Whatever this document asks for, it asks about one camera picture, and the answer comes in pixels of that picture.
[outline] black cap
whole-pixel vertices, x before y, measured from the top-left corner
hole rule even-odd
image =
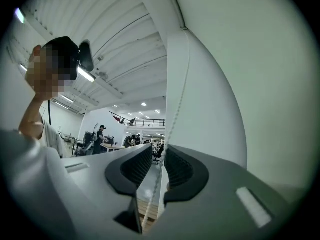
[[[53,52],[58,52],[59,75],[66,80],[76,80],[78,75],[79,48],[68,37],[58,37],[48,42],[44,47],[52,47]]]

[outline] ceiling light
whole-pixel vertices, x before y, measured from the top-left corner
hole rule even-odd
[[[28,71],[28,69],[26,69],[24,65],[20,64],[20,67],[23,68],[25,71]]]
[[[69,102],[71,102],[71,103],[74,103],[73,100],[67,98],[66,96],[64,96],[64,95],[62,95],[62,94],[60,94],[60,96],[61,96],[62,98],[65,98],[67,101],[69,101]]]
[[[15,10],[14,14],[19,19],[19,21],[21,21],[22,24],[25,23],[25,16],[22,14],[19,8]]]
[[[56,102],[56,101],[55,101],[55,103],[57,103],[57,104],[58,104],[59,106],[61,106],[61,107],[64,107],[64,108],[67,109],[67,110],[69,109],[69,108],[67,108],[66,106],[61,105],[60,103],[58,103],[58,102]]]
[[[84,78],[86,78],[87,80],[89,80],[91,83],[95,80],[94,76],[92,76],[91,74],[88,74],[86,71],[84,71],[81,67],[78,66],[78,73],[83,76]]]

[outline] recessed light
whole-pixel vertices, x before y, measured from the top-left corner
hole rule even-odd
[[[21,21],[22,24],[25,23],[25,16],[22,14],[19,8],[15,10],[14,14],[19,19],[19,21]]]
[[[24,65],[20,64],[20,67],[23,68],[25,71],[28,71],[28,69],[26,69]]]
[[[62,94],[60,94],[60,96],[61,96],[62,98],[65,98],[68,102],[74,103],[73,100],[67,98],[66,96],[64,96],[64,95],[62,95]]]
[[[69,109],[69,108],[67,108],[66,106],[61,105],[60,103],[58,103],[58,102],[56,102],[56,101],[55,101],[55,103],[57,103],[57,104],[58,104],[59,106],[61,106],[61,107],[64,107],[64,108],[67,109],[67,110]]]
[[[92,76],[91,74],[88,74],[86,71],[84,71],[81,67],[78,66],[78,73],[83,76],[84,78],[86,78],[87,80],[89,80],[91,83],[93,81],[95,81],[94,76]]]

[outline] metal railing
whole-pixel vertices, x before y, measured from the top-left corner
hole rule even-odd
[[[131,120],[128,120],[120,115],[112,113],[112,116],[120,124],[132,127],[166,127],[166,119],[146,119],[146,120],[134,120],[131,123]]]

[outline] fluorescent light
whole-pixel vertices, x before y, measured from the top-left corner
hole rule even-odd
[[[15,10],[14,14],[17,16],[17,18],[19,19],[19,21],[21,21],[22,24],[25,23],[25,17],[19,8]]]
[[[88,74],[87,72],[85,72],[81,67],[78,66],[78,73],[83,76],[84,78],[86,78],[87,80],[89,80],[91,83],[95,80],[90,74]]]
[[[62,95],[62,94],[60,94],[60,96],[61,96],[62,98],[65,98],[67,101],[69,101],[69,102],[71,102],[71,103],[74,103],[73,100],[67,98],[66,96],[64,96],[64,95]]]
[[[23,68],[25,71],[28,71],[28,69],[26,69],[24,65],[20,64],[20,67]]]
[[[57,103],[57,104],[58,104],[59,106],[61,106],[61,107],[64,107],[64,108],[67,109],[67,110],[69,109],[69,108],[67,108],[66,106],[61,105],[60,103],[58,103],[58,102],[56,102],[56,101],[55,101],[55,103]]]

